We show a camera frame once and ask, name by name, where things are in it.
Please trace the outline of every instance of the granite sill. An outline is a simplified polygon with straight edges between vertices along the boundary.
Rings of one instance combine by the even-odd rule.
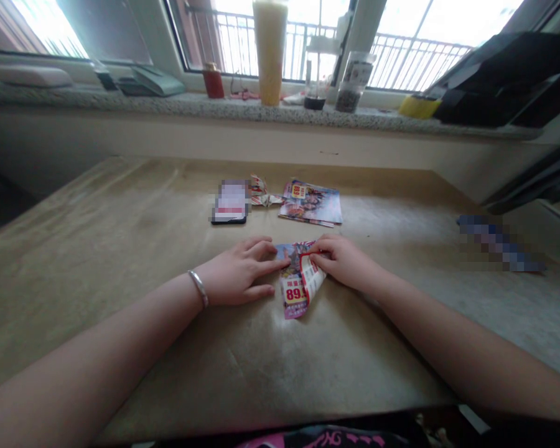
[[[336,112],[333,106],[310,111],[301,106],[277,108],[261,106],[259,100],[211,100],[202,93],[184,93],[168,98],[127,97],[95,87],[41,89],[0,84],[0,105],[42,106],[81,110],[138,112],[199,118],[308,124],[330,128],[367,129],[439,136],[473,136],[490,139],[527,141],[536,139],[541,129],[504,126],[497,129],[442,124],[436,119],[420,120],[398,115],[396,111],[359,108],[354,114]]]

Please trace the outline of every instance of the balcony railing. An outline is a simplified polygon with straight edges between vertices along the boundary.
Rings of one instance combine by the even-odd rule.
[[[258,76],[253,16],[185,4],[197,36],[201,59],[221,62],[226,73]],[[282,77],[305,80],[309,36],[335,37],[336,28],[288,22]],[[368,87],[422,91],[453,67],[473,47],[377,33],[371,52],[378,58]]]

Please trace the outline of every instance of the green object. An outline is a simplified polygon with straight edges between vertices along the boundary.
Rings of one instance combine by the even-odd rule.
[[[187,91],[185,85],[178,79],[150,65],[133,67],[133,76],[139,84],[158,96],[177,95]]]

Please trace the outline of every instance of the yellow container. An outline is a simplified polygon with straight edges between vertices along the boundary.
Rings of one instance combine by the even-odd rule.
[[[409,95],[400,105],[398,113],[411,118],[428,119],[442,104],[442,100],[430,100],[419,96]]]

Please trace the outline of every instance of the table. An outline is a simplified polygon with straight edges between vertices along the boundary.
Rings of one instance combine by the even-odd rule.
[[[340,189],[344,224],[326,229],[255,208],[244,226],[211,226],[220,180],[252,172],[271,192],[292,176]],[[542,276],[461,268],[455,220],[480,212],[430,171],[113,157],[0,230],[0,383],[247,236],[279,244],[328,231],[560,371],[560,267]],[[271,280],[278,284],[277,275]],[[455,402],[377,307],[357,296],[328,278],[300,320],[284,320],[279,288],[275,299],[206,310],[99,442]]]

